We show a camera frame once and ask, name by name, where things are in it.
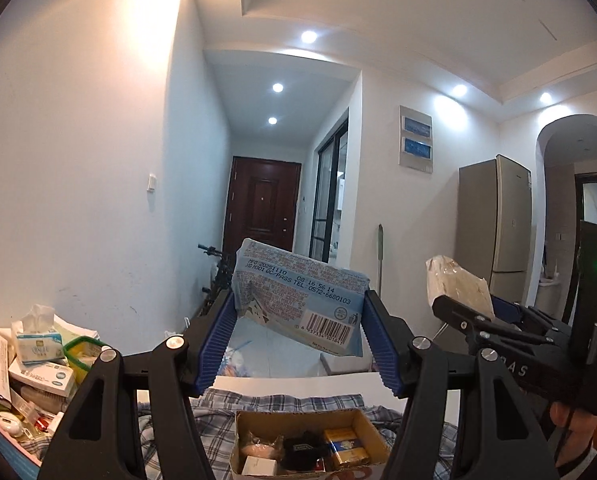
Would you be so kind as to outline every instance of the refrigerator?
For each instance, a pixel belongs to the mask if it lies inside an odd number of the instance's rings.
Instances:
[[[531,177],[497,155],[459,170],[455,260],[487,281],[490,293],[520,303],[531,237]]]

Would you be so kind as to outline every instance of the brown wooden door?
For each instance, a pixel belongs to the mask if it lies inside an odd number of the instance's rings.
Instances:
[[[291,251],[300,177],[295,162],[234,157],[223,251],[236,253],[245,238]]]

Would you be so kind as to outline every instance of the door frame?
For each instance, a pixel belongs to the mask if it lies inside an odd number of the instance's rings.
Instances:
[[[567,289],[567,299],[565,300],[565,309],[561,321],[568,324],[572,316],[572,310],[575,306],[576,291],[578,290],[578,266],[577,254],[581,245],[581,221],[584,216],[583,209],[583,184],[593,184],[597,182],[597,173],[575,174],[576,189],[576,238],[575,238],[575,259],[572,264],[572,275]]]
[[[320,261],[327,263],[330,256],[330,243],[332,241],[332,227],[335,219],[335,202],[336,202],[336,173],[338,171],[338,156],[341,137],[347,133],[349,126],[349,119],[344,120],[341,125],[336,128],[335,132],[327,139],[327,142],[319,149],[319,161],[317,162],[317,187],[314,193],[314,208],[312,209],[312,226],[309,232],[309,257],[312,258],[312,248],[314,247],[314,240],[323,242],[323,253],[320,255]],[[321,184],[321,157],[323,152],[334,143],[332,153],[332,169],[330,170],[329,190],[327,197],[327,213],[325,218],[317,218],[317,204],[319,202],[319,187]],[[323,238],[315,236],[315,226],[317,222],[325,222],[325,233]]]
[[[296,179],[296,184],[294,185],[294,193],[293,197],[294,200],[293,204],[293,215],[292,215],[292,226],[291,226],[291,235],[292,235],[292,250],[294,250],[294,243],[296,242],[296,205],[299,201],[299,189],[301,187],[301,173],[303,171],[303,165],[300,162],[287,162],[286,160],[274,160],[271,158],[261,158],[257,156],[240,156],[240,155],[233,155],[232,156],[232,167],[229,171],[229,183],[227,184],[227,203],[225,207],[225,218],[223,221],[223,242],[221,244],[222,250],[226,251],[226,239],[227,239],[227,228],[229,223],[231,222],[231,215],[232,211],[230,211],[232,200],[234,198],[234,189],[232,188],[232,184],[235,182],[234,176],[236,174],[236,164],[239,160],[257,160],[260,162],[269,162],[271,164],[284,164],[287,166],[292,166],[296,168],[298,172],[298,178]]]

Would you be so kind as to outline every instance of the light switch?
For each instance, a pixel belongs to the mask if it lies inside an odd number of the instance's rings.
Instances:
[[[147,179],[147,192],[153,193],[156,190],[156,175],[154,173],[149,174]]]

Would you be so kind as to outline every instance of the human hand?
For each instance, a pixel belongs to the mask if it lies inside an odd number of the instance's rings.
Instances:
[[[567,426],[570,407],[561,402],[554,402],[549,409],[549,416],[558,428]],[[557,467],[581,456],[587,449],[597,426],[597,416],[585,410],[575,410],[569,430],[572,432],[557,457]]]

